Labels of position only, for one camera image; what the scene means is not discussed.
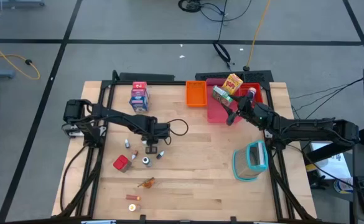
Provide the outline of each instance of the yellow cable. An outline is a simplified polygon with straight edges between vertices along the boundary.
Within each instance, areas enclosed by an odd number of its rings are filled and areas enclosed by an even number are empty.
[[[26,61],[27,59],[25,59],[24,57],[22,57],[22,56],[20,56],[20,55],[15,55],[15,54],[7,54],[7,55],[5,55],[5,54],[3,54],[2,52],[1,52],[1,50],[0,50],[0,57],[2,57],[2,58],[4,58],[5,60],[7,60],[7,62],[9,63],[9,64],[11,64],[12,66],[13,66],[13,68],[15,68],[17,71],[19,71],[21,74],[23,74],[23,75],[25,75],[26,77],[28,77],[28,78],[30,78],[30,79],[32,79],[32,80],[38,80],[38,79],[40,79],[40,73],[39,73],[39,71],[38,71],[38,68],[37,67],[35,67],[35,65],[33,65],[32,64],[32,62],[29,64],[32,68],[34,68],[34,70],[37,72],[37,78],[34,78],[34,77],[31,77],[31,76],[29,76],[29,75],[27,75],[27,74],[25,74],[20,68],[18,68],[17,66],[15,66],[9,59],[7,59],[7,57],[17,57],[17,58],[20,58],[20,59],[22,59],[22,60],[24,60],[24,61]]]
[[[261,28],[261,25],[262,25],[262,22],[263,22],[263,19],[264,19],[264,15],[266,15],[266,12],[268,11],[269,5],[270,5],[270,0],[268,0],[268,3],[266,5],[266,7],[264,8],[264,11],[262,13],[261,21],[259,22],[258,28],[256,28],[255,36],[254,36],[254,39],[252,41],[250,57],[248,57],[248,62],[246,63],[247,67],[249,67],[249,65],[250,65],[251,58],[252,58],[252,53],[254,52],[254,44],[255,44],[255,41],[256,41],[256,36],[258,36],[259,30]]]

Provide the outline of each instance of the yellow snack box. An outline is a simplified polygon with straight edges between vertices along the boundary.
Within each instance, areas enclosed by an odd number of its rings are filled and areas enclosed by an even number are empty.
[[[238,78],[236,74],[232,73],[227,77],[226,81],[222,86],[222,89],[227,91],[230,95],[234,95],[234,93],[239,89],[241,84],[243,84],[243,81]]]

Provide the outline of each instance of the gray floor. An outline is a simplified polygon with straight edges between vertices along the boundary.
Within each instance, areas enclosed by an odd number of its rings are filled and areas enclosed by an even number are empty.
[[[76,0],[46,1],[44,8],[6,9],[0,17],[1,39],[62,39]],[[211,1],[223,6],[223,1]],[[364,31],[364,0],[350,0]],[[222,39],[251,40],[265,1],[253,0],[248,12],[223,28]],[[245,0],[229,1],[229,17],[238,15]],[[200,13],[182,12],[177,0],[83,0],[71,39],[216,39],[219,24]],[[272,1],[260,40],[359,41],[342,0]],[[249,45],[225,46],[232,70],[241,70]],[[31,58],[42,74],[38,81],[20,73],[0,80],[0,208],[29,133],[58,44],[0,44],[7,54]],[[35,75],[24,62],[13,60]],[[10,66],[0,59],[0,68]],[[297,96],[359,79],[364,68],[364,48],[343,46],[257,45],[252,70],[272,70],[277,82],[286,82]],[[224,72],[225,64],[211,45],[92,45],[68,44],[32,145],[26,168],[7,221],[49,217],[60,180],[68,139],[60,130],[65,102],[79,98],[87,80],[110,78],[111,71],[174,74],[177,80],[194,79],[198,72]],[[292,100],[297,108],[315,96]],[[307,116],[318,103],[299,111]],[[330,100],[312,117],[335,116],[364,128],[362,83]],[[346,223],[347,202],[314,192],[319,218]]]

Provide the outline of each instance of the orange tray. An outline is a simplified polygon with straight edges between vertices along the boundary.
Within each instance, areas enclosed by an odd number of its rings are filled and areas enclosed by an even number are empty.
[[[186,104],[191,107],[207,105],[207,84],[205,81],[186,81]]]

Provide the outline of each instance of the wooden tabletop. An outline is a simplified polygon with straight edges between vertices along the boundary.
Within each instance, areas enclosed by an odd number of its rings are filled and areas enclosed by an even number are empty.
[[[98,100],[101,82],[85,82],[82,99],[93,103]],[[137,220],[145,214],[148,220],[208,220],[227,221],[236,216],[238,221],[276,221],[273,191],[268,171],[253,182],[236,180],[232,171],[231,157],[236,149],[243,149],[249,143],[263,139],[256,127],[240,121],[233,126],[209,124],[206,108],[189,108],[185,104],[185,86],[148,86],[150,112],[160,123],[182,118],[189,124],[185,136],[172,136],[172,144],[161,141],[159,151],[165,151],[158,160],[156,155],[146,155],[140,136],[116,124],[109,125],[105,153],[101,167],[98,194],[93,218]],[[130,99],[131,85],[117,85],[113,109],[134,114]],[[271,93],[276,112],[286,118],[293,118],[291,103],[285,83],[271,83]],[[266,103],[266,94],[262,92]],[[186,129],[181,122],[171,123],[177,133]],[[124,146],[125,139],[131,145]],[[82,147],[82,138],[72,139],[68,147],[65,166]],[[119,155],[131,157],[131,151],[138,150],[132,168],[122,173],[113,167]],[[65,181],[65,205],[71,201],[80,188],[86,152],[71,165]],[[148,156],[152,167],[146,168],[141,159]],[[302,154],[293,147],[284,150],[289,186],[302,206],[316,217],[312,195],[307,180]],[[151,189],[137,186],[147,178],[155,177]],[[53,214],[60,213],[60,185]],[[279,189],[284,217],[287,217],[284,194]],[[125,200],[126,194],[138,195],[140,212],[130,212],[128,205],[135,201]],[[86,193],[83,214],[86,214],[90,190]]]

